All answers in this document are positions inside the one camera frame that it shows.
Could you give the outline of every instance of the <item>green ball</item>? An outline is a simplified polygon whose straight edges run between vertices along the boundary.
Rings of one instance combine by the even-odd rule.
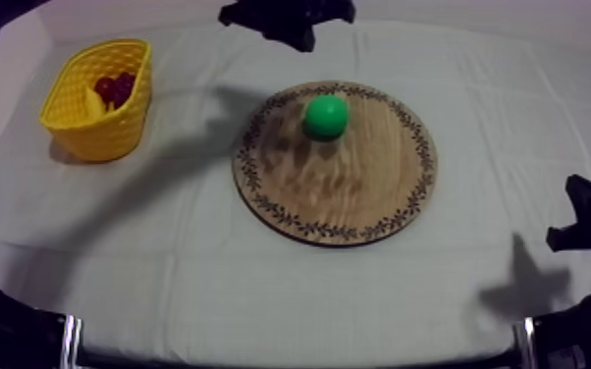
[[[334,95],[314,98],[304,114],[303,130],[312,138],[333,139],[349,123],[349,106]]]

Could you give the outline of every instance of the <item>plastic basket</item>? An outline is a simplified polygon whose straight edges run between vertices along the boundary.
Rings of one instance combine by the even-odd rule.
[[[122,72],[136,75],[128,101],[101,119],[87,116],[84,87]],[[151,98],[151,46],[114,39],[82,50],[66,64],[41,111],[40,121],[67,150],[87,161],[120,158],[137,146]]]

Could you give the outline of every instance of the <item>white tablecloth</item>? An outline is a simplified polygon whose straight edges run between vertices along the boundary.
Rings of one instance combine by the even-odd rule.
[[[498,352],[510,323],[591,293],[591,252],[553,254],[574,222],[565,178],[591,179],[591,55],[399,23],[316,28],[299,54],[238,27],[140,34],[154,92],[140,146],[70,158],[38,123],[56,48],[0,138],[0,285],[85,320],[85,343],[239,365],[362,365]],[[267,96],[343,79],[397,97],[439,155],[432,200],[404,231],[355,249],[266,228],[230,151]]]

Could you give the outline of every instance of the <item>wooden tray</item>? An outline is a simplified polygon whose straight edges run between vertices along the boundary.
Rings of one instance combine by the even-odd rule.
[[[317,95],[349,105],[332,142],[303,135]],[[428,131],[401,102],[365,85],[322,81],[270,97],[251,118],[233,160],[239,192],[266,224],[295,239],[354,246],[400,231],[426,205],[437,173]]]

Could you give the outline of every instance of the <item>red grape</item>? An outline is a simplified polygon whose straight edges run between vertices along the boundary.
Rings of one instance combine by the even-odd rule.
[[[126,72],[117,77],[117,80],[115,80],[115,93],[112,98],[115,109],[119,109],[131,97],[134,83],[135,76]]]
[[[108,102],[112,101],[115,95],[115,80],[109,77],[98,79],[94,91],[101,96],[101,99],[107,105]]]

